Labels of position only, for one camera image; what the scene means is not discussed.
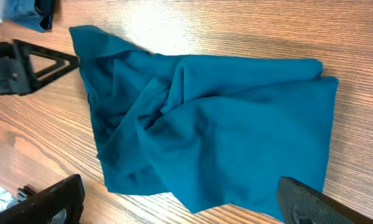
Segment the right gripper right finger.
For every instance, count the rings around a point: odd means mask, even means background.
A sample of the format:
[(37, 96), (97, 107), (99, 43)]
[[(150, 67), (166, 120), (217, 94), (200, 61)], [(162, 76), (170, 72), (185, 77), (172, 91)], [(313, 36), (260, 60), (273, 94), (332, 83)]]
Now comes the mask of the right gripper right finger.
[(292, 177), (280, 178), (277, 201), (286, 224), (373, 224), (373, 219)]

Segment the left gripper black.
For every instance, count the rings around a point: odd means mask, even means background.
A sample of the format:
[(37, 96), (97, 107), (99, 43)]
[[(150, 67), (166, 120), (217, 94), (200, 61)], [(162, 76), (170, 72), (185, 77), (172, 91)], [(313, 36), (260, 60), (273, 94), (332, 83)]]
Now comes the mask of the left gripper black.
[[(30, 56), (54, 61), (34, 72)], [(21, 40), (0, 42), (0, 95), (27, 95), (80, 66), (79, 58)]]

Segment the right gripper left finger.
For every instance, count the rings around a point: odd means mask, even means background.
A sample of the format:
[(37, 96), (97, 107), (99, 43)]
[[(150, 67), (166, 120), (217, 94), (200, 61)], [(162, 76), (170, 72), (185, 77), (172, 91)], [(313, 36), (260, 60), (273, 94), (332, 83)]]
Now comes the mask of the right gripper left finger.
[(36, 192), (28, 185), (17, 189), (16, 204), (0, 212), (0, 224), (79, 224), (85, 190), (73, 174)]

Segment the blue t-shirt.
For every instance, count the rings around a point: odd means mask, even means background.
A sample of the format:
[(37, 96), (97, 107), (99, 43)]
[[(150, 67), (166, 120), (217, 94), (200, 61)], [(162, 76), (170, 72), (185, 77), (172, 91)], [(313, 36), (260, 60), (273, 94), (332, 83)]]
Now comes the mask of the blue t-shirt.
[(281, 219), (289, 176), (323, 190), (338, 79), (316, 59), (152, 54), (70, 28), (108, 191)]

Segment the navy folded shirt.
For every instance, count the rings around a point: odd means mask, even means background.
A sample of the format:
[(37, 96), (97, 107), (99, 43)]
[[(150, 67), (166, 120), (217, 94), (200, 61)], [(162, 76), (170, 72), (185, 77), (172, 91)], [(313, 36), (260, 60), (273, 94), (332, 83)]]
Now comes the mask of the navy folded shirt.
[(56, 0), (7, 0), (4, 19), (22, 27), (47, 32), (52, 29)]

